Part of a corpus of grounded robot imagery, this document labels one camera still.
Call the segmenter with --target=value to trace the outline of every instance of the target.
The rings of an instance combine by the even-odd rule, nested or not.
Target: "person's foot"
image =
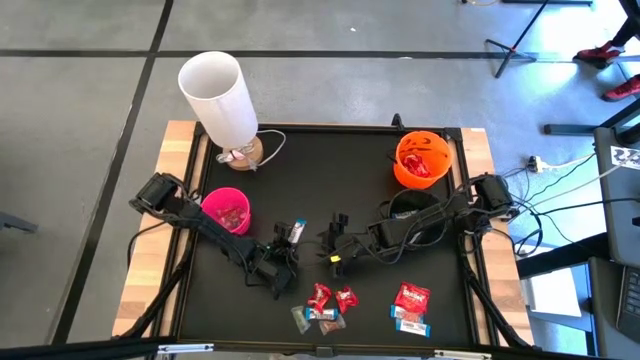
[[[588,64],[591,64],[598,69],[604,69],[611,61],[620,55],[622,51],[621,48],[616,48],[611,45],[611,41],[607,41],[606,44],[601,47],[597,47],[595,49],[586,49],[578,51],[574,59],[582,60]]]
[[[640,93],[640,75],[629,79],[626,83],[611,89],[602,95],[605,101],[620,101],[627,96]]]

